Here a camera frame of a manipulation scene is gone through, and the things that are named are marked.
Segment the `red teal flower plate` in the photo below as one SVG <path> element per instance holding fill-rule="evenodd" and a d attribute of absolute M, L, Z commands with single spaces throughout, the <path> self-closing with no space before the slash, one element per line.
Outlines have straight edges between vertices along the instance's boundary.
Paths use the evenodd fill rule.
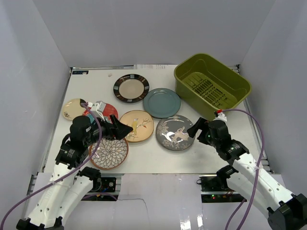
<path fill-rule="evenodd" d="M 104 116 L 104 119 L 109 122 L 112 123 L 111 119 L 110 119 L 110 115 L 114 115 L 116 117 L 116 119 L 118 119 L 118 112 L 116 110 L 116 108 L 114 106 L 112 106 L 111 104 L 108 103 L 103 103 L 103 111 L 102 114 Z M 91 123 L 94 122 L 94 117 L 88 112 L 88 111 L 84 111 L 83 112 L 83 116 L 87 116 L 90 118 Z"/>

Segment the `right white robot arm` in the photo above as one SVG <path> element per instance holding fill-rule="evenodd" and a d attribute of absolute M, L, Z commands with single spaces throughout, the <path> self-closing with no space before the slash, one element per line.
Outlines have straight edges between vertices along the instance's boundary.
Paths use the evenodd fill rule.
<path fill-rule="evenodd" d="M 198 130 L 198 141 L 214 147 L 228 163 L 216 173 L 220 190 L 239 193 L 265 216 L 273 230 L 300 230 L 306 226 L 307 198 L 295 195 L 259 167 L 249 150 L 231 138 L 223 120 L 199 118 L 187 133 L 192 138 Z"/>

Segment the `cream small flower plate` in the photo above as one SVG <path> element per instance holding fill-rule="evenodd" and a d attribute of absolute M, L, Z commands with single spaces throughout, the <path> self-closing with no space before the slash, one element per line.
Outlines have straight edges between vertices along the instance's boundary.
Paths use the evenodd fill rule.
<path fill-rule="evenodd" d="M 61 110 L 62 116 L 72 121 L 74 118 L 83 115 L 85 112 L 85 108 L 81 106 L 83 103 L 86 103 L 86 101 L 81 98 L 69 100 Z"/>

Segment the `blue-grey ceramic plate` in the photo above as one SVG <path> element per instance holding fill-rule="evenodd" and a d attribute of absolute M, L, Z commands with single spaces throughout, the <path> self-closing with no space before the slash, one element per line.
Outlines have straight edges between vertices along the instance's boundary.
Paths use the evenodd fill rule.
<path fill-rule="evenodd" d="M 181 107 L 180 97 L 167 88 L 156 88 L 148 92 L 143 100 L 143 108 L 152 117 L 168 118 L 175 115 Z"/>

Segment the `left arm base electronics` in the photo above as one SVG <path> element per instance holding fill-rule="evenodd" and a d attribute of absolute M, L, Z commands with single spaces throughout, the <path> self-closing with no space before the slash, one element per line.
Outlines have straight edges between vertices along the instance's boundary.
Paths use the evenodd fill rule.
<path fill-rule="evenodd" d="M 113 193 L 116 191 L 116 177 L 101 177 L 94 181 L 92 193 Z"/>

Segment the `grey rabbit pattern plate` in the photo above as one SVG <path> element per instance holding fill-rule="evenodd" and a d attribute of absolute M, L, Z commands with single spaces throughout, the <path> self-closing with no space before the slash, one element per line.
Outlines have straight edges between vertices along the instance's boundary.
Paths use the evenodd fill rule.
<path fill-rule="evenodd" d="M 192 126 L 193 123 L 182 115 L 163 118 L 156 126 L 156 139 L 162 147 L 168 150 L 185 150 L 195 140 L 187 133 L 187 130 Z"/>

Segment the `black rimmed beige plate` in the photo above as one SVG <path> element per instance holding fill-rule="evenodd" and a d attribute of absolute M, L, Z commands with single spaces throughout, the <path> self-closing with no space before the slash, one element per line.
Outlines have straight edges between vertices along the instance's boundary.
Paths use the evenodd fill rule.
<path fill-rule="evenodd" d="M 132 104 L 145 98 L 150 89 L 149 82 L 139 74 L 127 74 L 115 82 L 114 95 L 122 102 Z"/>

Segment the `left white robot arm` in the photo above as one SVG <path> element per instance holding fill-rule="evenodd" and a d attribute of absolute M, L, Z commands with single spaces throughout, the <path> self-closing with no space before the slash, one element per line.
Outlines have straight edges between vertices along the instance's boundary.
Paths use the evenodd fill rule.
<path fill-rule="evenodd" d="M 63 140 L 49 184 L 42 190 L 36 207 L 16 225 L 18 230 L 62 230 L 67 218 L 81 199 L 101 187 L 99 170 L 83 166 L 88 148 L 101 139 L 122 140 L 132 127 L 111 115 L 111 123 L 101 118 L 91 122 L 87 116 L 73 119 L 70 132 Z"/>

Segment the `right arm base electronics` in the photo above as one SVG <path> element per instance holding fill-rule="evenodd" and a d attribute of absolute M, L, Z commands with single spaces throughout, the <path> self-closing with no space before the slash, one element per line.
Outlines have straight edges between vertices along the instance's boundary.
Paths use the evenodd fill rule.
<path fill-rule="evenodd" d="M 200 175 L 196 184 L 201 189 L 202 203 L 240 203 L 244 198 L 223 185 L 216 174 Z"/>

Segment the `white petal pattern plate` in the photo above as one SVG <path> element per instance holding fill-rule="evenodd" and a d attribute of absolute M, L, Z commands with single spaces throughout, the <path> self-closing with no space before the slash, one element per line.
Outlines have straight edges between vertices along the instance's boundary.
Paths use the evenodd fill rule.
<path fill-rule="evenodd" d="M 126 139 L 107 140 L 103 138 L 98 145 L 92 164 L 101 170 L 112 170 L 119 167 L 127 158 L 129 145 Z"/>

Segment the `beige bird pattern plate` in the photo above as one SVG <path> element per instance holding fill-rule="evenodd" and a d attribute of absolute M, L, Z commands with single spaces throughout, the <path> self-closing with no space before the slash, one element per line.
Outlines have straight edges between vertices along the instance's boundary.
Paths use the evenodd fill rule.
<path fill-rule="evenodd" d="M 132 131 L 125 137 L 125 139 L 131 143 L 145 141 L 154 132 L 153 118 L 142 110 L 126 112 L 119 121 L 132 127 Z"/>

